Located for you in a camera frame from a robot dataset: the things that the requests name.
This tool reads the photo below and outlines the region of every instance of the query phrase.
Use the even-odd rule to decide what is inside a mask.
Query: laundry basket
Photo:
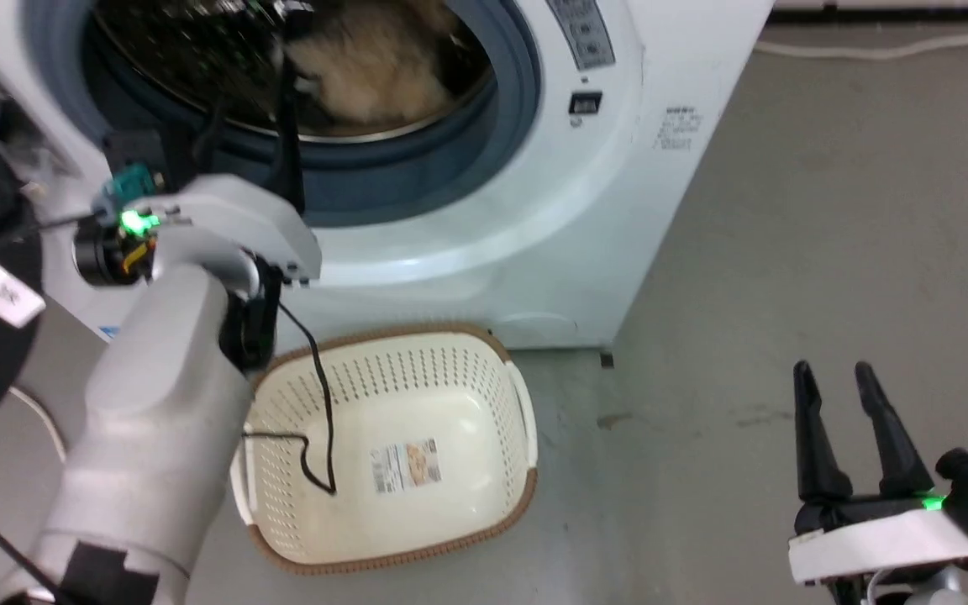
[[[537,429],[521,372],[495,338],[445,324],[319,349],[338,494],[304,477],[300,440],[246,439],[230,472],[238,512],[273,563],[308,575],[396,566],[490,539],[522,517],[537,482]],[[322,470],[327,419],[311,355],[274,361],[246,430],[307,436],[308,468]]]

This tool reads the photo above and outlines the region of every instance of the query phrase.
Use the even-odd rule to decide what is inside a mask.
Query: washing machine door opening
[[[214,169],[261,182],[276,143],[266,104],[273,101],[270,56],[281,5],[30,0],[24,22],[41,76],[93,142],[112,129],[199,127],[204,104],[227,92],[234,111]],[[447,5],[458,23],[436,39],[446,95],[438,110],[355,122],[327,111],[316,101],[326,99],[302,79],[298,122],[310,225],[374,225],[456,203],[488,183],[526,139],[541,85],[537,47],[521,12],[513,0]],[[213,68],[218,81],[205,77]]]

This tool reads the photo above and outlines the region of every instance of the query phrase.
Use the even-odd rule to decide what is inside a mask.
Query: washing machine
[[[110,176],[108,131],[200,124],[227,85],[205,83],[203,59],[182,58],[181,45],[210,53],[223,43],[196,35],[196,15],[174,19],[204,3],[235,13],[264,0],[0,0],[0,82],[56,157],[40,218],[89,207]],[[445,110],[376,128],[302,127],[304,219],[323,275],[284,302],[319,338],[469,321],[515,349],[607,348],[772,2],[447,4],[461,21],[462,62],[445,80]],[[242,61],[241,97],[270,80],[258,66],[266,51],[251,55],[248,38],[219,55]],[[274,141],[264,103],[242,108],[216,168],[260,179]],[[69,229],[43,246],[47,294],[112,338],[145,286],[89,287]],[[303,342],[280,325],[280,349]]]

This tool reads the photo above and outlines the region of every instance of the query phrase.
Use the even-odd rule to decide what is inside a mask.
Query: green led
[[[944,500],[946,497],[926,497],[922,499],[921,505],[925,506],[925,510],[940,510],[944,508]]]
[[[119,217],[119,223],[126,233],[133,234],[137,237],[145,237],[153,227],[159,226],[159,218],[141,217],[139,212],[129,210],[122,213],[122,217]]]

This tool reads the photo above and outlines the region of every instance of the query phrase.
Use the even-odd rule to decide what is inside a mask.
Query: black wire
[[[10,233],[0,236],[0,249],[11,245],[16,240],[32,237],[35,234],[41,233],[41,231],[58,229],[59,227],[69,226],[73,223],[80,223],[81,221],[84,221],[85,218],[92,217],[95,217],[95,214],[92,214],[92,212],[85,212],[84,214],[73,214],[70,217],[55,218],[54,221],[49,221],[47,223],[24,224],[16,229],[11,230]]]
[[[17,566],[20,566],[22,570],[32,576],[32,579],[37,581],[40,586],[47,589],[52,597],[55,598],[55,602],[61,602],[62,605],[76,605],[76,603],[70,598],[66,597],[65,593],[62,593],[61,587],[52,582],[43,571],[39,570],[39,567],[35,566],[30,558],[20,554],[20,552],[10,544],[10,540],[5,539],[3,534],[0,534],[0,549],[10,556]]]
[[[312,336],[311,332],[308,332],[307,327],[299,322],[297,318],[293,317],[293,313],[289,313],[289,309],[286,308],[284,303],[279,303],[279,308],[286,314],[289,321],[293,322],[301,332],[304,333],[304,337],[308,338],[308,347],[312,349],[312,363],[316,367],[316,376],[319,378],[319,386],[324,390],[324,411],[327,413],[327,483],[323,483],[318,477],[308,468],[308,437],[304,435],[297,435],[293,433],[245,433],[242,437],[246,439],[300,439],[304,443],[304,449],[301,450],[301,472],[303,472],[304,477],[312,483],[313,486],[319,487],[328,495],[335,495],[338,493],[338,487],[334,484],[334,405],[331,402],[331,386],[327,383],[327,372],[324,371],[324,364],[320,363],[319,360],[319,345],[316,344],[315,337]]]

